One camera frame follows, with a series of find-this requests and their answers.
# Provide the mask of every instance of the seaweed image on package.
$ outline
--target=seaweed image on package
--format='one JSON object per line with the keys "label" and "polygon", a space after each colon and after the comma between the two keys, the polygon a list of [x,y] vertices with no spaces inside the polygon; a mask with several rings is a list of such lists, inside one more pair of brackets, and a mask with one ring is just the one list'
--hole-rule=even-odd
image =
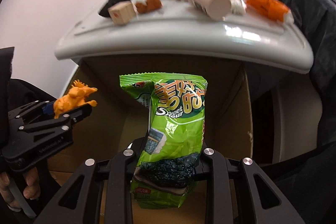
{"label": "seaweed image on package", "polygon": [[195,152],[176,159],[142,162],[139,175],[160,187],[187,187],[191,181],[198,155]]}
{"label": "seaweed image on package", "polygon": [[157,154],[161,151],[167,140],[166,135],[164,133],[158,131],[155,128],[151,128],[148,134],[148,140],[145,146],[145,151],[151,154]]}
{"label": "seaweed image on package", "polygon": [[206,80],[197,75],[121,75],[120,86],[149,108],[149,132],[130,191],[141,208],[180,207],[192,180],[204,133]]}

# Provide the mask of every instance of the orange toy dinosaur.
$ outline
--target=orange toy dinosaur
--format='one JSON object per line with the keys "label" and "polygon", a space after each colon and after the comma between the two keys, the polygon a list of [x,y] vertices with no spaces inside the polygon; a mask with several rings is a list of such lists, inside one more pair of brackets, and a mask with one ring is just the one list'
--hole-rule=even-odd
{"label": "orange toy dinosaur", "polygon": [[57,119],[60,114],[67,112],[71,109],[74,109],[76,107],[82,106],[84,104],[96,106],[97,102],[95,100],[85,102],[85,98],[96,91],[97,91],[96,88],[89,88],[88,85],[85,85],[79,80],[75,80],[73,82],[73,85],[71,85],[68,94],[64,95],[63,97],[55,101],[54,118]]}

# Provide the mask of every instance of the brown toy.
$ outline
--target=brown toy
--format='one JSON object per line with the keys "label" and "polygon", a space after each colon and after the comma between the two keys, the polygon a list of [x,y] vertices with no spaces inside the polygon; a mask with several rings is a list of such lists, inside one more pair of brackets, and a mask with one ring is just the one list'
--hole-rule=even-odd
{"label": "brown toy", "polygon": [[130,1],[119,2],[108,8],[108,12],[116,25],[125,25],[137,15]]}
{"label": "brown toy", "polygon": [[68,94],[55,101],[54,118],[57,119],[60,114],[85,104],[96,106],[97,102],[95,100],[85,102],[85,98],[96,91],[96,88],[89,88],[88,85],[85,85],[79,80],[75,80]]}
{"label": "brown toy", "polygon": [[146,2],[147,3],[144,4],[138,1],[135,4],[135,7],[137,8],[139,14],[148,13],[150,11],[160,9],[162,7],[161,0],[146,0]]}

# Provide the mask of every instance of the red label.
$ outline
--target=red label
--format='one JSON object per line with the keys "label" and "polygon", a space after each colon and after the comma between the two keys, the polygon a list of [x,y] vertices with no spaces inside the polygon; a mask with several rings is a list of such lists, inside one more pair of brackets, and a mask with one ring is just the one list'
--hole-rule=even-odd
{"label": "red label", "polygon": [[141,194],[149,195],[151,193],[151,191],[152,190],[147,189],[147,188],[138,187],[133,191],[133,193],[141,193]]}

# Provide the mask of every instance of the wooden block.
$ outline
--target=wooden block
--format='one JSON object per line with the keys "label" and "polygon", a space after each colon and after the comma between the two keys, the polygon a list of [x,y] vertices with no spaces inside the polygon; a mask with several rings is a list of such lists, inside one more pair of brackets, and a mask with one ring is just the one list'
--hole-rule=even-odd
{"label": "wooden block", "polygon": [[130,1],[119,2],[108,8],[108,11],[114,24],[117,25],[125,25],[137,15]]}

